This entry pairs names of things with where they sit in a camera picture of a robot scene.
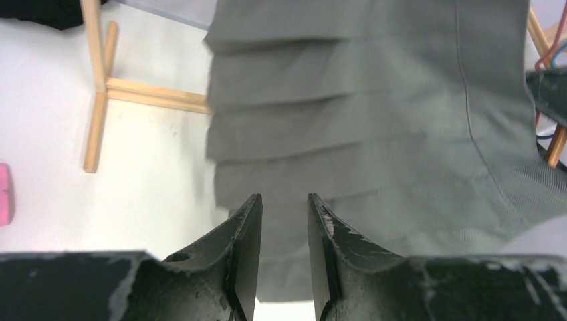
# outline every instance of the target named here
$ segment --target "wooden frame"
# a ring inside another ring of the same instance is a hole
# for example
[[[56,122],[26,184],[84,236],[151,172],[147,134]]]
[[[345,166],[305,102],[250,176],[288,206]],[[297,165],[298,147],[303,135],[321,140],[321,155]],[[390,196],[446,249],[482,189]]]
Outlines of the wooden frame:
[[[536,45],[536,50],[540,57],[545,56],[548,51],[550,51],[550,44],[547,40],[546,34],[542,30],[538,18],[533,10],[530,9],[530,14],[528,16],[528,33]],[[546,68],[550,68],[550,60],[544,60],[544,65]],[[565,143],[567,142],[567,129],[563,126],[557,125],[553,138],[549,145],[548,151],[546,153],[545,159],[551,167],[557,166],[561,153],[565,148]]]
[[[108,99],[202,114],[208,114],[209,109],[205,105],[204,95],[110,77],[118,41],[118,24],[114,21],[108,23],[103,47],[100,29],[100,0],[81,0],[81,8],[96,91],[83,169],[87,173],[96,173]]]

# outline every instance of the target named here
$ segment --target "wooden stick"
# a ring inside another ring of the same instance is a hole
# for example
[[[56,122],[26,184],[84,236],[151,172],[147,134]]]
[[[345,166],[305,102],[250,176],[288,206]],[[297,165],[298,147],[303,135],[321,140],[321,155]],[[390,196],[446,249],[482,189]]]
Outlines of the wooden stick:
[[[118,24],[114,21],[108,23],[106,30],[106,41],[104,44],[105,72],[109,74],[114,65],[114,54],[116,52],[116,41],[118,39]],[[96,173],[100,159],[100,148],[102,146],[102,133],[104,131],[104,120],[106,118],[106,107],[108,95],[106,92],[97,92],[94,96],[92,117],[90,120],[87,149],[83,162],[83,169],[87,173]]]
[[[154,96],[166,98],[169,100],[178,100],[180,102],[190,102],[193,104],[205,105],[205,96],[192,92],[184,92],[182,90],[170,89],[160,86],[143,84],[141,82],[133,82],[120,78],[108,78],[106,80],[108,89],[120,90],[123,92],[132,92],[142,94],[144,96]]]
[[[559,28],[559,23],[557,22],[553,26],[544,30],[544,35],[546,36],[546,40],[547,40],[548,43],[553,43],[553,41],[555,40],[555,35],[557,34],[558,28]],[[565,33],[565,31],[567,31],[567,24],[563,27],[563,30],[561,31],[561,37],[559,38],[559,41],[563,41],[563,40],[567,39],[567,33]]]
[[[102,145],[102,132],[104,130],[104,119],[106,118],[106,107],[108,97],[104,92],[94,94],[94,105],[90,120],[87,150],[83,163],[83,170],[86,173],[96,173],[98,161],[100,159],[100,147]]]
[[[555,133],[553,134],[553,139],[551,140],[550,146],[546,153],[546,161],[551,167],[557,166],[565,143],[567,142],[567,129],[557,125]]]
[[[92,75],[96,92],[106,91],[106,68],[100,33],[100,1],[81,0],[83,21],[88,38]]]
[[[118,41],[118,24],[114,21],[108,22],[106,29],[106,41],[104,42],[104,65],[106,66],[106,75],[110,75],[114,67],[114,57],[116,55],[116,42]]]
[[[201,114],[209,113],[209,109],[200,102],[187,102],[182,100],[139,94],[136,92],[127,92],[118,89],[109,88],[108,97],[111,99],[125,100],[127,102],[137,102],[139,104],[184,110],[187,112],[198,112]]]

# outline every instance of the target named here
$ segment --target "gray cloth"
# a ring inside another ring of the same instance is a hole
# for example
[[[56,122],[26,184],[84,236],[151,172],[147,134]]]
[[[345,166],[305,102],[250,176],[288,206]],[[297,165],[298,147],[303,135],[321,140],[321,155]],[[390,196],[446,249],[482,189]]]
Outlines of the gray cloth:
[[[311,298],[306,197],[400,255],[494,253],[567,213],[524,82],[528,0],[221,0],[207,155],[264,202],[258,298]]]

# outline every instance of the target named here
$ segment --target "white surface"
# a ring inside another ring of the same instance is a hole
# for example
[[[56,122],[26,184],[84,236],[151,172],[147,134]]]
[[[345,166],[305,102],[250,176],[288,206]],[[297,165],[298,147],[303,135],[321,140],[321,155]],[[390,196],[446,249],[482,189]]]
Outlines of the white surface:
[[[123,5],[114,76],[205,93],[205,32]],[[208,117],[111,100],[98,173],[82,171],[94,86],[82,27],[0,21],[0,162],[16,214],[0,251],[147,249],[163,258],[208,232]]]

